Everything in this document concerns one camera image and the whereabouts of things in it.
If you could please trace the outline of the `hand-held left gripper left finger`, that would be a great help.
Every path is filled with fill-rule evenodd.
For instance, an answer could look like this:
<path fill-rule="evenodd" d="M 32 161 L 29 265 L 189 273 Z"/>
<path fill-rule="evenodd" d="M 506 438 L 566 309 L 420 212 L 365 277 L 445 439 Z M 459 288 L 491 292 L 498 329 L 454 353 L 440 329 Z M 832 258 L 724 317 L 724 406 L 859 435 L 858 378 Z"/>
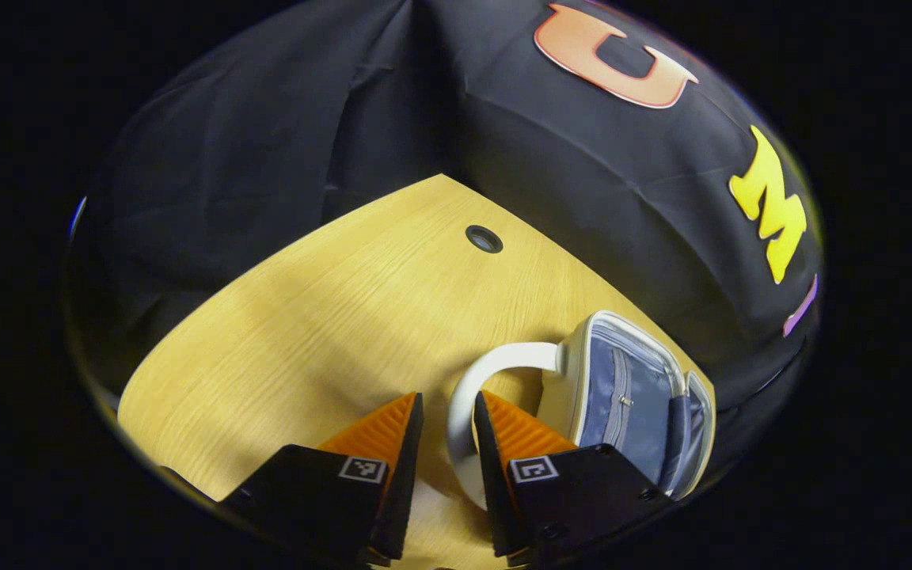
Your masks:
<path fill-rule="evenodd" d="M 318 567 L 401 559 L 424 424 L 403 394 L 316 447 L 285 445 L 218 505 Z"/>

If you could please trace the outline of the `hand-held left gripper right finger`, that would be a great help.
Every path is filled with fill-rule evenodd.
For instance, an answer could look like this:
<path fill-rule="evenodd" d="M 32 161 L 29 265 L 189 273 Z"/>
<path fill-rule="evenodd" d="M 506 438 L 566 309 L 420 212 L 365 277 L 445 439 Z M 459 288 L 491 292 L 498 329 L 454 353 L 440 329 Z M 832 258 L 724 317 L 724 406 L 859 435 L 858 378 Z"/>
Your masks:
<path fill-rule="evenodd" d="M 608 444 L 580 446 L 482 390 L 473 406 L 493 552 L 513 568 L 589 568 L 671 499 Z"/>

